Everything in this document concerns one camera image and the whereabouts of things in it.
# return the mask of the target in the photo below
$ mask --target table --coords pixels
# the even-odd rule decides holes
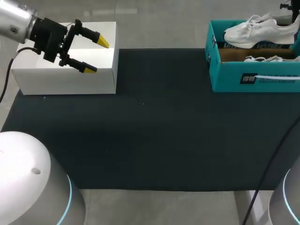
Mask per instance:
[[[39,139],[79,188],[255,189],[299,93],[214,93],[203,49],[121,49],[116,95],[23,96],[2,131]],[[297,126],[263,189],[300,154]]]

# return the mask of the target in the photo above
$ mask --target shoe sole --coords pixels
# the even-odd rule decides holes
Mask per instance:
[[[277,45],[292,45],[292,44],[294,44],[295,39],[294,39],[294,35],[293,35],[293,36],[279,38],[279,39],[276,39],[276,40],[261,40],[261,41],[269,41],[269,42],[272,42],[272,43],[277,44]],[[253,48],[253,46],[255,46],[257,43],[259,43],[261,41],[249,42],[249,43],[243,43],[243,44],[228,42],[228,41],[226,41],[226,42],[233,45],[233,46],[235,46],[235,47],[238,47],[238,48],[250,49],[250,48]]]

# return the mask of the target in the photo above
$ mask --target teal shoe box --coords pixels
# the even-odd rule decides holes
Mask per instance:
[[[210,22],[205,54],[212,89],[215,92],[300,92],[300,80],[255,77],[256,75],[299,77],[300,62],[244,62],[245,57],[253,53],[258,54],[256,57],[268,58],[277,55],[285,59],[294,59],[300,55],[299,39],[291,46],[262,42],[254,47],[259,50],[234,49],[232,45],[225,42],[224,31],[241,22],[244,21],[213,20]]]

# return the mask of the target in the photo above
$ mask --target brown cardboard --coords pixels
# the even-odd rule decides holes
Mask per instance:
[[[292,60],[295,59],[295,53],[292,49],[273,49],[273,48],[263,48],[263,49],[231,49],[222,48],[219,49],[219,54],[221,62],[243,62],[247,56],[264,57],[270,58],[273,56],[279,56],[283,59]]]

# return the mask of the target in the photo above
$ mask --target black wire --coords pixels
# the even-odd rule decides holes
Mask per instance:
[[[30,48],[30,47],[21,48],[17,52],[20,53],[24,50],[32,50],[32,51],[36,52],[37,54],[41,54],[41,52],[39,50],[37,50],[35,48]],[[2,94],[1,94],[1,97],[0,97],[0,103],[2,102],[2,100],[4,98],[6,88],[8,87],[9,72],[10,72],[10,69],[11,69],[11,66],[12,66],[13,62],[14,62],[14,59],[11,59],[9,64],[8,64],[8,68],[7,68],[7,72],[6,72],[6,78],[5,78],[5,82],[4,82],[4,87],[3,87],[3,91],[2,91]]]
[[[269,159],[268,164],[267,164],[267,166],[266,166],[266,168],[265,168],[265,170],[264,170],[264,172],[263,172],[263,174],[262,174],[262,177],[261,177],[261,179],[260,179],[260,181],[259,181],[259,184],[258,184],[258,186],[257,186],[257,188],[256,188],[256,190],[255,190],[255,193],[254,193],[254,195],[253,195],[253,198],[252,198],[252,200],[251,200],[251,203],[250,203],[250,205],[249,205],[249,208],[248,208],[248,210],[247,210],[247,213],[246,213],[246,215],[245,215],[245,217],[244,217],[244,220],[243,220],[242,225],[246,225],[246,222],[247,222],[248,217],[249,217],[249,215],[250,215],[250,212],[251,212],[251,210],[252,210],[253,204],[254,204],[255,199],[256,199],[256,197],[257,197],[257,194],[258,194],[259,190],[261,189],[261,186],[262,186],[262,184],[263,184],[263,181],[264,181],[264,179],[265,179],[265,177],[266,177],[266,175],[267,175],[267,173],[268,173],[268,171],[269,171],[269,168],[270,168],[270,166],[271,166],[271,164],[272,164],[272,162],[273,162],[275,156],[276,156],[277,153],[279,152],[281,146],[282,146],[283,143],[285,142],[286,138],[289,136],[290,132],[295,128],[295,126],[299,123],[299,121],[300,121],[300,115],[299,115],[299,116],[297,117],[297,119],[292,123],[292,125],[288,128],[288,130],[285,132],[285,134],[284,134],[283,137],[281,138],[279,144],[278,144],[277,147],[275,148],[275,151],[274,151],[272,157]]]

